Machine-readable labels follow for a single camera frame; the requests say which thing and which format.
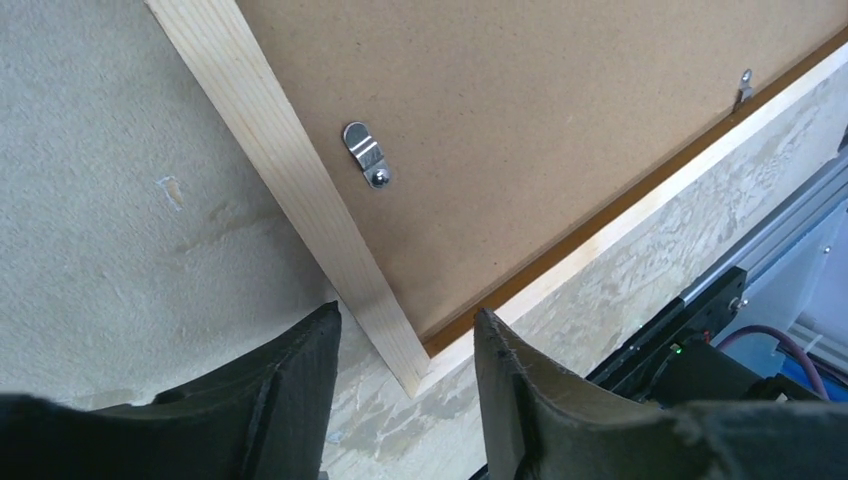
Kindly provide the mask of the wooden picture frame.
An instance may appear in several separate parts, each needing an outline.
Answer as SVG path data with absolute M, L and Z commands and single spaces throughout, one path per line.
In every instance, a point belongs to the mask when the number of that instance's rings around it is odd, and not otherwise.
M 845 121 L 843 1 L 149 7 L 410 396 L 470 356 L 482 307 L 583 327 L 601 356 Z M 343 143 L 355 121 L 385 188 Z

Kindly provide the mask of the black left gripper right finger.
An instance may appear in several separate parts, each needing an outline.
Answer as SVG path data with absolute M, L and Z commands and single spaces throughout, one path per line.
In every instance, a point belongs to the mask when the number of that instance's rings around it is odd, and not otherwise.
M 590 383 L 494 312 L 474 323 L 493 479 L 843 479 L 847 408 L 826 401 L 698 401 L 668 410 Z

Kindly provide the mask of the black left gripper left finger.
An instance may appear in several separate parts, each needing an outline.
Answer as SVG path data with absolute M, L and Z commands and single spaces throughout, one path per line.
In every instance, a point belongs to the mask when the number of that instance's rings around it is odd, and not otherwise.
M 1 398 L 5 479 L 322 479 L 342 317 L 336 302 L 146 405 L 81 411 Z

